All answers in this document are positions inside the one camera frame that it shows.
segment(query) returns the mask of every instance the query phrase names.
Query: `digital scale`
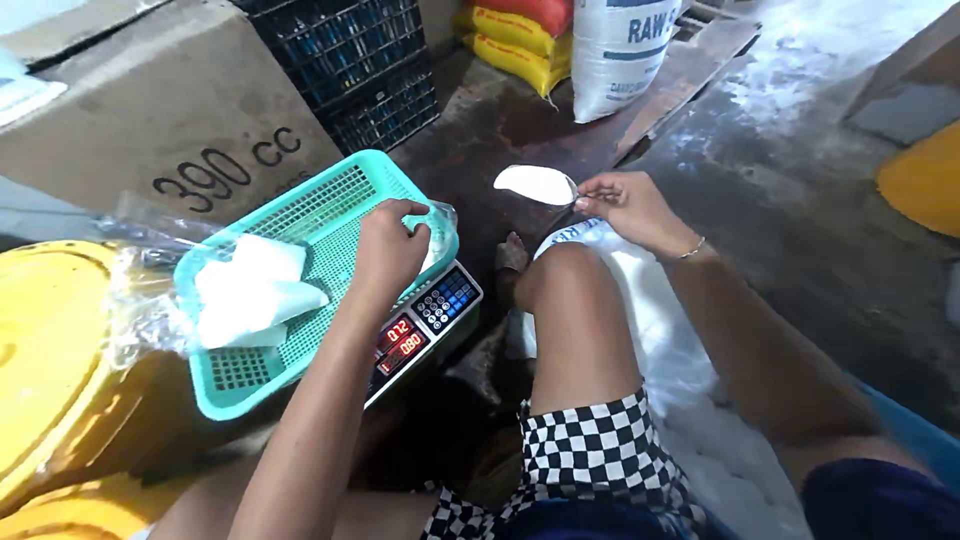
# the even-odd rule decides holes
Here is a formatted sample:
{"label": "digital scale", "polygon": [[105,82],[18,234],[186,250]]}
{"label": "digital scale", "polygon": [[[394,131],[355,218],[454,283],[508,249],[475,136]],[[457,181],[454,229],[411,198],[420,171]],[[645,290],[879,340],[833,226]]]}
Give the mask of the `digital scale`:
{"label": "digital scale", "polygon": [[376,342],[364,408],[463,343],[477,328],[482,299],[480,285],[454,259],[439,278],[395,308]]}

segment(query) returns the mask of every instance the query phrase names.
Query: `red and yellow sack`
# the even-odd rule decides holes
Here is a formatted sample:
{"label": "red and yellow sack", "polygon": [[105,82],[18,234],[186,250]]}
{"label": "red and yellow sack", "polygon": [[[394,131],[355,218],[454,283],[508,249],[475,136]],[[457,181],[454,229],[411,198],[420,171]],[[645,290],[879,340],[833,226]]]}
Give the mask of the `red and yellow sack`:
{"label": "red and yellow sack", "polygon": [[558,42],[565,45],[554,51],[552,59],[475,32],[464,36],[463,42],[476,56],[529,83],[540,97],[546,97],[558,82],[570,76],[570,39]]}
{"label": "red and yellow sack", "polygon": [[522,15],[477,6],[463,8],[453,17],[453,26],[461,33],[476,32],[547,59],[563,46],[558,45],[560,41],[570,40],[570,34],[554,39],[540,24]]}
{"label": "red and yellow sack", "polygon": [[473,0],[480,8],[515,13],[538,22],[552,37],[563,34],[573,20],[573,0]]}

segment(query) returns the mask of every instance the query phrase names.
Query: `dark blue shorts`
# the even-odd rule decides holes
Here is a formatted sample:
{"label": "dark blue shorts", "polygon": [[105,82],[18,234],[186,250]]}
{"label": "dark blue shorts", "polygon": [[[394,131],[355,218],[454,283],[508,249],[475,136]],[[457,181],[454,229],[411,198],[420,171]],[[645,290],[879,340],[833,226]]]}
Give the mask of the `dark blue shorts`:
{"label": "dark blue shorts", "polygon": [[[916,471],[874,459],[840,459],[806,479],[804,513],[817,540],[960,539],[960,498]],[[598,501],[538,502],[497,535],[501,540],[687,538],[657,526],[642,506]],[[724,539],[708,525],[701,539]]]}
{"label": "dark blue shorts", "polygon": [[917,471],[875,459],[814,469],[801,495],[817,540],[960,538],[960,498]]}

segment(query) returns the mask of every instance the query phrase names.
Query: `concrete floor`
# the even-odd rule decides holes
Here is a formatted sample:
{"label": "concrete floor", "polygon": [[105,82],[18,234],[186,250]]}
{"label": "concrete floor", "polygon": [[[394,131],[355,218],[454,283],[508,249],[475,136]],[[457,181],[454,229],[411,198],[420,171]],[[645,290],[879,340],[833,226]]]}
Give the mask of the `concrete floor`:
{"label": "concrete floor", "polygon": [[944,314],[960,241],[892,209],[873,178],[900,149],[839,123],[870,68],[951,4],[766,2],[756,45],[627,168],[843,367],[960,434]]}

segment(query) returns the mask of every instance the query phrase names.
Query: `checkered shorts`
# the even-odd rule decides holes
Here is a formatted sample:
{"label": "checkered shorts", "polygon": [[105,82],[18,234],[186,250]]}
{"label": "checkered shorts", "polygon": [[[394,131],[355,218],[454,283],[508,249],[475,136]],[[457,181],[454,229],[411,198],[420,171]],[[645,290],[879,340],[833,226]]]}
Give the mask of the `checkered shorts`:
{"label": "checkered shorts", "polygon": [[660,447],[643,387],[632,396],[529,414],[520,411],[523,476],[510,501],[495,511],[444,489],[421,540],[490,539],[497,527],[536,501],[579,499],[642,505],[664,531],[696,540],[707,516],[694,503],[684,472]]}

